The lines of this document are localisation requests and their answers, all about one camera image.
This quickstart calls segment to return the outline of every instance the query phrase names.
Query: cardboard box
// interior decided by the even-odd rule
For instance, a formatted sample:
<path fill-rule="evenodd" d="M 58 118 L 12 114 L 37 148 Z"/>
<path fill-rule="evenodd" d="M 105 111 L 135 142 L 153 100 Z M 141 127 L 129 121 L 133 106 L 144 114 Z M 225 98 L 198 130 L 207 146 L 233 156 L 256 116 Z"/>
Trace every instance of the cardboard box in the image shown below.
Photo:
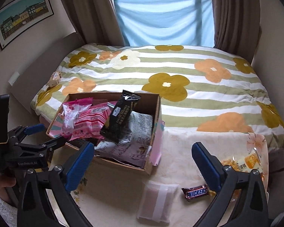
<path fill-rule="evenodd" d="M 150 153 L 148 154 L 148 156 L 146 158 L 144 168 L 139 169 L 139 168 L 135 168 L 133 166 L 123 165 L 123 164 L 113 162 L 111 160 L 107 160 L 107 159 L 100 158 L 100 157 L 97 157 L 97 156 L 94 157 L 93 161 L 98 162 L 100 164 L 107 165 L 107 166 L 113 166 L 113 167 L 117 167 L 117 168 L 120 168 L 120 169 L 135 170 L 137 172 L 143 172 L 143 173 L 147 173 L 148 175 L 150 175 L 153 167 L 158 164 L 154 161 L 158 162 L 158 159 L 160 159 L 160 158 L 157 158 L 157 157 L 154 158 L 154 154 L 152 155 L 151 153 L 153 151 L 155 151 L 154 153 L 158 153 L 158 150 L 161 149 L 161 140 L 162 140 L 162 131 L 163 131 L 162 118 L 161 118 L 161 99 L 160 99 L 159 94 L 153 94 L 153 93 L 137 93 L 137 94 L 141 96 L 141 99 L 138 101 L 134 111 L 136 111 L 138 113 L 142 113 L 142 114 L 150 114 L 154 117 L 153 132 L 152 132 L 152 136 L 151 136 L 150 145 L 151 146 L 157 146 L 155 149 L 154 149 L 154 147 L 152 147 Z M 121 93 L 120 92 L 85 92 L 85 93 L 69 94 L 65 98 L 64 102 L 73 101 L 73 100 L 76 100 L 76 99 L 88 98 L 88 97 L 93 97 L 94 99 L 106 99 L 109 102 L 111 102 L 111 101 L 119 100 L 120 97 L 121 97 Z M 60 114 L 62 112 L 63 112 L 63 107 L 61 105 L 60 108 L 58 109 L 56 115 L 55 115 L 55 118 L 53 119 L 49 128 L 46 131 L 46 134 L 51 138 L 53 138 L 53 137 L 49 133 L 50 133 L 50 130 L 52 128 L 52 125 L 53 125 L 54 121 L 56 120 L 58 114 Z M 78 150 L 77 147 L 72 146 L 69 143 L 66 143 L 66 145 L 70 146 L 73 149 Z"/>

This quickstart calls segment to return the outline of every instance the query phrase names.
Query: framed picture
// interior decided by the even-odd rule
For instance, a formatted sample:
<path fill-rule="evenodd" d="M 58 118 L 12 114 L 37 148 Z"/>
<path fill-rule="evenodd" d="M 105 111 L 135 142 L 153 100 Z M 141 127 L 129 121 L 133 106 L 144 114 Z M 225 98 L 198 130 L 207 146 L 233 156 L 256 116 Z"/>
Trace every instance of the framed picture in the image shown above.
<path fill-rule="evenodd" d="M 31 26 L 54 14 L 49 0 L 14 0 L 0 9 L 0 45 L 4 49 Z"/>

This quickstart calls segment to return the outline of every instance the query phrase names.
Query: orange flower pattern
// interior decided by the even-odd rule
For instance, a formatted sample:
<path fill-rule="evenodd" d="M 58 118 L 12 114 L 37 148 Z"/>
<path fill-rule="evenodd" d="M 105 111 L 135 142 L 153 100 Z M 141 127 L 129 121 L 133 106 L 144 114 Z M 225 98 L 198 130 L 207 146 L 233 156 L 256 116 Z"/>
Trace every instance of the orange flower pattern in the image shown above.
<path fill-rule="evenodd" d="M 187 97 L 187 86 L 190 81 L 182 75 L 170 76 L 167 73 L 157 73 L 148 79 L 149 83 L 142 87 L 142 90 L 159 94 L 162 98 L 179 102 Z"/>
<path fill-rule="evenodd" d="M 262 109 L 261 115 L 267 127 L 276 128 L 281 125 L 284 128 L 284 122 L 273 104 L 266 105 L 259 101 L 257 101 L 257 104 Z"/>
<path fill-rule="evenodd" d="M 236 68 L 243 73 L 249 74 L 249 73 L 255 73 L 251 65 L 247 60 L 241 59 L 241 58 L 233 58 L 233 61 L 236 64 Z"/>
<path fill-rule="evenodd" d="M 68 64 L 69 68 L 73 68 L 74 66 L 82 66 L 90 63 L 94 58 L 97 57 L 97 54 L 90 54 L 85 51 L 81 51 L 76 55 L 73 55 L 70 58 L 70 63 Z"/>
<path fill-rule="evenodd" d="M 206 73 L 205 78 L 210 82 L 219 83 L 222 79 L 231 78 L 231 73 L 216 60 L 199 61 L 195 63 L 195 69 Z"/>
<path fill-rule="evenodd" d="M 253 129 L 245 123 L 244 117 L 239 113 L 223 113 L 215 120 L 201 124 L 197 131 L 208 132 L 242 132 L 253 133 Z"/>
<path fill-rule="evenodd" d="M 99 56 L 99 60 L 111 60 L 112 58 L 116 57 L 119 53 L 121 53 L 121 50 L 111 52 L 111 51 L 102 51 Z"/>
<path fill-rule="evenodd" d="M 82 81 L 79 78 L 74 78 L 69 82 L 68 86 L 66 86 L 62 90 L 62 94 L 66 96 L 68 94 L 74 94 L 79 92 L 90 92 L 96 87 L 96 85 L 96 82 L 91 79 Z"/>
<path fill-rule="evenodd" d="M 45 104 L 47 101 L 49 101 L 53 95 L 54 92 L 61 89 L 62 85 L 59 84 L 55 87 L 48 87 L 46 91 L 41 91 L 37 98 L 37 107 Z"/>
<path fill-rule="evenodd" d="M 184 47 L 181 45 L 158 45 L 155 46 L 155 49 L 158 51 L 181 51 Z"/>

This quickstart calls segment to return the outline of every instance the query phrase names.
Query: snickers bar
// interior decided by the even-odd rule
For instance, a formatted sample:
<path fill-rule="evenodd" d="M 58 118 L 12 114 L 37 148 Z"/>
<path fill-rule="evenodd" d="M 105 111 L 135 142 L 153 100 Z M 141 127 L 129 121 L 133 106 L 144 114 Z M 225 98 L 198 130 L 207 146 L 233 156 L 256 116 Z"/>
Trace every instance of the snickers bar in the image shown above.
<path fill-rule="evenodd" d="M 182 188 L 182 191 L 187 201 L 190 201 L 191 199 L 195 199 L 202 195 L 209 194 L 209 189 L 206 184 L 194 188 Z"/>

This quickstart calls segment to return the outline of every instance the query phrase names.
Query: floral blanket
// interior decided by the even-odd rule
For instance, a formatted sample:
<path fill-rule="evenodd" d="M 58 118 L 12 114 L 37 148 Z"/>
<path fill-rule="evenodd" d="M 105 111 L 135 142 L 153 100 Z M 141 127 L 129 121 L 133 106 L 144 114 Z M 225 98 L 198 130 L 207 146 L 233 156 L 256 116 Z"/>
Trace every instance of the floral blanket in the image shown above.
<path fill-rule="evenodd" d="M 284 122 L 250 64 L 214 48 L 158 45 L 115 48 L 87 44 L 58 67 L 61 82 L 36 94 L 31 107 L 51 122 L 69 93 L 148 91 L 161 96 L 167 127 L 265 136 L 284 147 Z"/>

